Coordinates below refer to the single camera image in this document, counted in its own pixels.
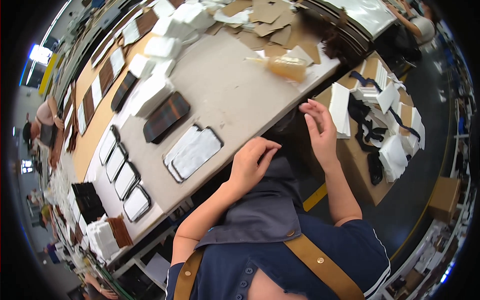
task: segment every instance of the woman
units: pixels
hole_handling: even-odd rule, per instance
[[[287,246],[305,236],[350,277],[361,298],[371,297],[390,275],[385,248],[362,220],[336,157],[336,128],[328,109],[309,99],[300,111],[325,172],[334,226],[305,214],[287,160],[281,153],[274,157],[282,146],[253,138],[235,154],[229,180],[179,226],[167,300],[337,299],[334,288]],[[221,217],[223,223],[217,224]],[[198,271],[180,273],[194,250],[192,257],[204,251]],[[314,260],[324,262],[323,257]],[[191,291],[183,285],[186,277],[194,278]]]
[[[423,17],[414,15],[410,10],[410,5],[405,0],[401,0],[401,2],[405,7],[408,18],[405,18],[401,13],[399,13],[392,4],[387,4],[387,7],[400,20],[405,28],[414,35],[419,46],[431,42],[431,40],[435,37],[435,28],[438,23],[438,18],[436,17],[435,13],[428,5],[426,5],[424,2],[421,2]]]

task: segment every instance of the brown leather strap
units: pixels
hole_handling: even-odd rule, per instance
[[[304,234],[283,242],[340,300],[364,300],[361,289]]]
[[[283,242],[340,300],[365,300],[361,289],[334,261],[315,246],[304,234]],[[195,250],[187,259],[177,279],[173,300],[188,300],[204,248]]]
[[[192,293],[193,284],[195,283],[195,276],[197,276],[198,268],[204,256],[204,248],[195,250],[187,259],[180,270],[175,286],[175,293],[173,300],[188,300]]]

